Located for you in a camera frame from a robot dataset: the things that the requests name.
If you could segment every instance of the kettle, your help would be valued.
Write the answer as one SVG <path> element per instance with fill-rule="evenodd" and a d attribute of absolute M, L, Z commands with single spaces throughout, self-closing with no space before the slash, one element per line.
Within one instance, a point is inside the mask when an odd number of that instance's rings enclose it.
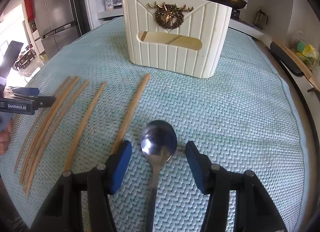
<path fill-rule="evenodd" d="M 268 24 L 268 16 L 260 9 L 257 11 L 256 19 L 254 25 L 258 28 L 263 29 L 263 27 Z"/>

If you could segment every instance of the finger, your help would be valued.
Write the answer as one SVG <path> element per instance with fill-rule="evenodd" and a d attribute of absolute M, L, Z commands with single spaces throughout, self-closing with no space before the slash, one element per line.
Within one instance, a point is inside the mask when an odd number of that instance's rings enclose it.
<path fill-rule="evenodd" d="M 0 143 L 10 141 L 10 133 L 8 130 L 5 130 L 0 133 Z"/>
<path fill-rule="evenodd" d="M 9 133 L 11 133 L 12 129 L 13 129 L 13 119 L 10 119 L 7 130 L 9 131 Z"/>
<path fill-rule="evenodd" d="M 4 155 L 7 152 L 9 143 L 9 141 L 0 143 L 0 155 Z"/>

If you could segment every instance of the stainless steel refrigerator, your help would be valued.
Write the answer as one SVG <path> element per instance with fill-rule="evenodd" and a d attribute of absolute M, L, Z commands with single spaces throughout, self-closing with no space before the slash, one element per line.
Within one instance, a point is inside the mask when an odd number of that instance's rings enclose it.
<path fill-rule="evenodd" d="M 33 0 L 35 23 L 49 59 L 90 31 L 84 0 Z"/>

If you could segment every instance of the light blue woven mat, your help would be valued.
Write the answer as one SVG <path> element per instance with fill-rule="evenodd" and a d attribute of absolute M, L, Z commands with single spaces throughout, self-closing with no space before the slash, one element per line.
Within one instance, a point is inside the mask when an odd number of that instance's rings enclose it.
<path fill-rule="evenodd" d="M 171 123 L 178 136 L 178 151 L 160 173 L 156 231 L 191 232 L 201 228 L 209 197 L 194 184 L 184 154 L 188 140 L 195 141 L 201 153 L 227 170 L 252 169 L 275 202 L 288 231 L 293 231 L 303 202 L 304 160 L 308 162 L 305 138 L 300 120 L 294 116 L 297 112 L 291 97 L 285 94 L 286 87 L 267 61 L 250 37 L 229 29 L 210 79 L 137 66 L 129 61 L 123 19 L 66 46 L 31 80 L 30 87 L 50 95 L 68 75 L 81 77 L 74 91 L 85 79 L 90 79 L 90 84 L 55 131 L 28 198 L 18 182 L 22 163 L 16 174 L 13 168 L 38 112 L 15 116 L 12 142 L 1 157 L 0 173 L 18 212 L 30 226 L 61 175 L 77 126 L 103 81 L 107 85 L 84 130 L 72 170 L 88 171 L 107 160 L 129 100 L 149 72 L 152 78 L 125 136 L 133 146 L 128 171 L 121 189 L 110 197 L 118 231 L 142 231 L 144 227 L 151 167 L 140 149 L 140 135 L 154 119 Z M 83 195 L 87 230 L 87 199 Z M 234 211 L 235 193 L 231 192 L 227 231 L 233 229 Z"/>

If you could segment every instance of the screw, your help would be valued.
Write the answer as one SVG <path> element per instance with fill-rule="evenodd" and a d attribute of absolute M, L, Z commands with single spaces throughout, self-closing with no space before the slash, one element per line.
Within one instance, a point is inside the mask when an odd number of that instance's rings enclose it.
<path fill-rule="evenodd" d="M 71 171 L 64 171 L 62 174 L 64 177 L 68 177 L 71 175 Z"/>
<path fill-rule="evenodd" d="M 220 165 L 218 165 L 218 164 L 213 164 L 213 165 L 211 165 L 211 169 L 212 169 L 212 170 L 215 170 L 215 171 L 218 171 L 218 170 L 220 169 Z"/>
<path fill-rule="evenodd" d="M 246 171 L 245 171 L 245 174 L 248 175 L 248 176 L 250 176 L 250 177 L 254 176 L 254 172 L 251 171 L 251 170 L 246 170 Z"/>
<path fill-rule="evenodd" d="M 104 170 L 105 168 L 106 168 L 106 165 L 105 165 L 105 164 L 99 164 L 99 165 L 97 165 L 97 169 L 100 170 L 100 171 Z"/>

